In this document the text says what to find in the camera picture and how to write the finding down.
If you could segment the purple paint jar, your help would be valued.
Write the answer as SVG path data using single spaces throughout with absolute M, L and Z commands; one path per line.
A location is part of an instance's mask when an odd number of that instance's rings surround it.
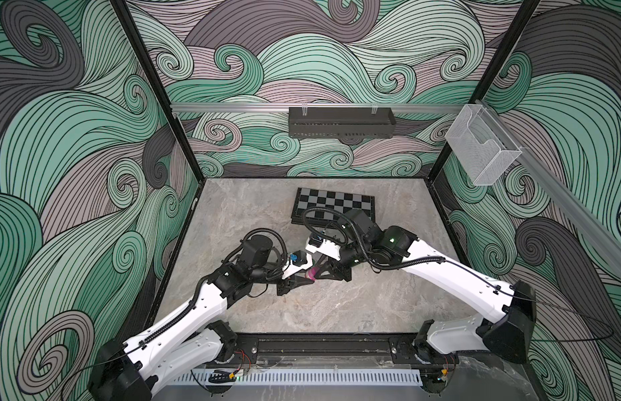
M 305 277 L 313 282 L 321 274 L 321 267 L 319 265 L 311 267 L 306 273 Z

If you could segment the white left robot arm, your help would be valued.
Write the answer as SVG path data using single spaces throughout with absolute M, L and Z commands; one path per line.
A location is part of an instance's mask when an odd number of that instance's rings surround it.
M 199 364 L 235 356 L 236 335 L 220 320 L 253 286 L 282 282 L 312 265 L 311 250 L 289 253 L 275 231 L 249 232 L 193 295 L 148 329 L 101 347 L 87 389 L 95 400 L 150 400 Z

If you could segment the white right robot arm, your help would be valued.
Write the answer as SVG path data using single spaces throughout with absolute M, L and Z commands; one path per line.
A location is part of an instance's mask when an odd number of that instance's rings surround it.
M 536 323 L 531 285 L 500 281 L 475 271 L 399 226 L 380 229 L 360 210 L 342 213 L 312 207 L 301 215 L 314 250 L 334 267 L 349 270 L 363 262 L 379 272 L 404 271 L 427 280 L 471 307 L 475 314 L 456 321 L 422 324 L 415 338 L 420 359 L 460 352 L 488 352 L 524 364 Z

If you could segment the black white chessboard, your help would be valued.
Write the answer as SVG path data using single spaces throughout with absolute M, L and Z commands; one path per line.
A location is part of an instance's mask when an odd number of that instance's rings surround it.
M 372 195 L 300 187 L 295 195 L 291 223 L 302 225 L 302 213 L 313 207 L 325 207 L 344 214 L 357 209 L 363 211 L 373 222 L 376 221 L 375 197 Z

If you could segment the white ventilated front strip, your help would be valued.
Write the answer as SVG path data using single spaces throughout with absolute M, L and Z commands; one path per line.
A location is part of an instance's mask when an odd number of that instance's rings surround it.
M 177 377 L 172 386 L 203 384 L 213 386 L 399 386 L 422 387 L 417 369 L 261 369 L 239 374 L 234 382 L 216 384 L 210 379 L 217 374 L 209 369 L 193 369 Z

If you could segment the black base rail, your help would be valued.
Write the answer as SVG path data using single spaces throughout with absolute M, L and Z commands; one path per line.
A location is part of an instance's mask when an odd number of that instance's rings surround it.
M 417 367 L 454 364 L 462 351 L 439 352 L 424 336 L 413 332 L 391 333 L 240 333 L 236 348 L 261 366 L 291 359 L 368 358 L 385 364 Z

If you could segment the black wall shelf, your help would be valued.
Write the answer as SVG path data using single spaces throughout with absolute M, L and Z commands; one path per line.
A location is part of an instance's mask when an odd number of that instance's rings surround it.
M 302 106 L 288 113 L 289 135 L 296 139 L 390 139 L 396 128 L 390 108 Z

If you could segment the clear plastic wall bin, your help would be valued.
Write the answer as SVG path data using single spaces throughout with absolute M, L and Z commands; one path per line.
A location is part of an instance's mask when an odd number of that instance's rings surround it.
M 493 185 L 522 154 L 507 125 L 483 104 L 464 105 L 445 139 L 475 186 Z

